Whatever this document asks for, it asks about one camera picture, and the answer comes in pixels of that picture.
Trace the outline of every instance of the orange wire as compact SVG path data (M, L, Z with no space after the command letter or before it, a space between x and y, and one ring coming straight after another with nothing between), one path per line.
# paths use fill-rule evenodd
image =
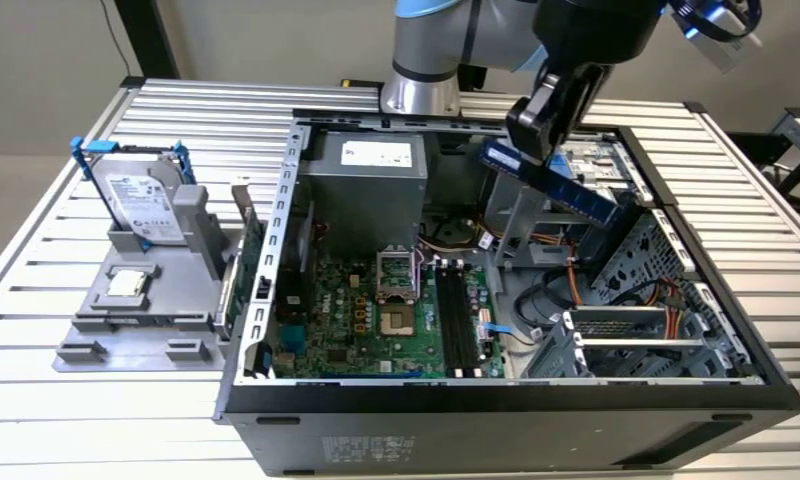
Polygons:
M672 328L672 338L679 338L679 325L682 325L682 317L684 317L684 310L679 310L679 316L676 317L676 322Z
M667 317L667 322L664 325L664 340L670 340L670 330L671 330L671 318L670 318L670 307L664 307L664 316Z
M660 292L662 292L660 286L658 284L655 284L655 290L652 290L652 296L646 301L647 305L655 305L655 302L658 301L658 296L659 296Z
M572 258L575 258L575 243L572 243L572 248L571 248L571 252L570 252L570 260L567 261L567 274L570 277L570 290L572 291L572 301L575 302L575 305L580 305L582 303L584 303L582 301L582 296L578 293L578 281L575 279L575 268L572 265Z

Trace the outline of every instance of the blue tab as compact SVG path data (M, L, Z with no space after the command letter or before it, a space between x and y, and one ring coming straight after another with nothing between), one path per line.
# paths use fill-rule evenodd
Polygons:
M507 325L496 325L493 323L484 323L483 328L485 328L489 332L512 333L512 328L509 328Z
M92 140L85 147L89 153L112 153L119 149L119 142L109 140Z

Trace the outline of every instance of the black cable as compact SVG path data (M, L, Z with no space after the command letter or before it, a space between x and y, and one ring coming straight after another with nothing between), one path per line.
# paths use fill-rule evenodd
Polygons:
M543 275L543 281L540 282L540 291L543 292L543 295L546 296L546 298L548 298L548 300L551 300L551 303L558 305L558 307L560 307L564 310L570 310L570 309L575 308L575 302L572 300L568 300L568 299L558 296L555 294L555 292L552 292L548 289L548 285L558 278L566 276L567 273L568 273L567 267L559 267L552 270L548 270L546 272L546 274Z
M100 0L101 8L104 9L104 18L107 19L107 28L109 29L109 36L112 37L112 43L116 45L116 50L119 50L119 56L121 57L121 61L124 62L124 68L128 71L128 77L133 76L131 72L131 64L128 63L128 59L124 56L124 52L121 51L121 45L119 45L119 40L116 39L116 32L112 31L112 21L109 20L109 10L107 10L107 3L104 0Z
M626 290L623 293L620 293L616 296L616 298L608 302L608 305L622 304L626 300L632 299L634 295L636 295L640 290L643 290L647 287L651 287L656 283L664 284L668 287L679 288L679 286L674 282L670 282L670 281L664 280L663 278L656 278L655 280L647 280L646 282L639 283L638 285L631 287L628 290Z
M522 323L524 323L528 327L531 328L542 328L543 330L551 330L551 328L554 327L554 322L551 321L546 321L544 323L540 323L535 320L531 320L524 313L522 313L522 305L524 304L524 302L528 301L528 299L532 299L534 296L538 293L542 293L548 300L551 300L551 302L558 305L558 307L563 308L563 310L570 310L571 308L575 307L575 303L572 303L570 300L556 296L554 294L554 292L551 292L548 290L548 284L551 282L554 282L558 278L560 278L562 276L566 275L567 272L567 268L566 267L559 267L555 269L548 270L544 274L543 274L543 279L538 284L531 285L516 297L516 299L512 302L512 312L513 315L516 316L516 318L519 319L519 321Z
M534 342L528 342L527 340L523 340L522 338L519 338L519 335L516 335L515 333L512 333L512 332L501 332L501 333L504 333L505 335L509 335L512 338L515 338L516 342L519 342L522 345L527 345L528 347L536 346L536 344Z

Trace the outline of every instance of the white label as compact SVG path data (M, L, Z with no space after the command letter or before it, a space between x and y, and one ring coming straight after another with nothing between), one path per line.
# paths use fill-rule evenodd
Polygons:
M415 436L321 437L328 463L408 462L415 448Z
M341 165L411 167L412 145L388 142L344 142Z
M495 240L492 234L489 232L483 232L483 235L480 235L480 241L477 242L477 246L483 250L488 250L489 246L492 246L492 240Z
M107 182L133 232L152 243L183 242L163 183L141 175L108 175Z
M499 150L489 148L489 157L501 162L507 167L519 171L519 166L522 166L522 162L512 158L509 155L501 153Z

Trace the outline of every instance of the metal chassis frame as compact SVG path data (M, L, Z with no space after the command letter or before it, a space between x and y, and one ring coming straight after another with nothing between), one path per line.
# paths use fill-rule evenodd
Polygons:
M332 117L339 116L345 118L345 122L329 120ZM743 412L767 410L772 412L771 415L778 414L784 418L792 416L800 410L800 396L783 374L760 337L758 334L754 335L752 324L747 320L746 314L743 314L743 310L715 270L714 263L708 260L699 241L692 236L688 224L679 220L680 213L675 202L672 204L664 202L670 198L663 194L667 186L658 175L655 167L647 161L639 143L628 140L624 144L627 149L631 150L630 153L638 163L638 169L650 182L656 206L666 212L672 227L680 232L686 248L695 257L695 264L704 271L706 283L710 284L712 290L718 291L720 289L716 295L718 301L730 313L740 337L746 340L752 357L763 369L767 385L716 385L712 387L712 395L706 395L703 388L700 388L702 385L659 385L656 381L651 381L656 379L646 382L640 379L627 379L628 381L623 382L591 382L583 385L580 384L582 379L571 379L572 382L566 385L539 380L523 385L523 382L518 379L512 382L497 381L503 379L445 379L445 381L437 382L344 380L341 385L341 381L260 380L243 376L245 362L255 362L255 352L263 351L255 347L260 345L271 326L269 311L275 293L275 277L269 268L263 269L268 267L267 258L272 259L279 255L281 246L277 243L273 244L271 239L273 237L281 238L284 232L287 217L283 214L285 210L283 202L289 199L292 194L291 189L296 180L295 173L300 149L307 145L311 128L335 127L344 130L371 128L376 130L420 131L421 126L429 126L432 127L432 129L428 129L429 131L433 129L452 131L461 128L465 133L505 134L505 131L493 127L491 122L440 117L433 119L405 116L396 118L376 114L345 114L343 112L327 114L327 112L295 111L295 118L304 118L305 120L295 121L291 130L292 134L283 167L283 171L289 172L289 175L285 173L279 185L279 208L273 214L264 244L257 274L259 280L256 282L259 286L253 294L256 300L249 307L243 330L245 342L235 347L240 351L239 361L227 364L217 399L217 418L240 419L244 414L283 415L284 418L293 418L291 417L293 415L299 418L299 415L304 414L340 414L345 412L360 414L560 412L563 415L580 415L582 411L696 409L716 412L735 411L738 412L736 415L743 415L752 420L754 415ZM616 132L620 138L630 138L630 129L616 128ZM264 278L272 283L268 285L268 289L259 291ZM397 388L400 385L407 385L408 388ZM758 423L748 423L746 428L735 428L723 433L720 437L726 439L724 443L735 441L752 431L766 428L774 421L768 421L760 426L756 425ZM708 443L712 443L703 443L703 441L695 442L688 449L680 452L675 459L666 462L666 465L682 465L707 453L698 453Z

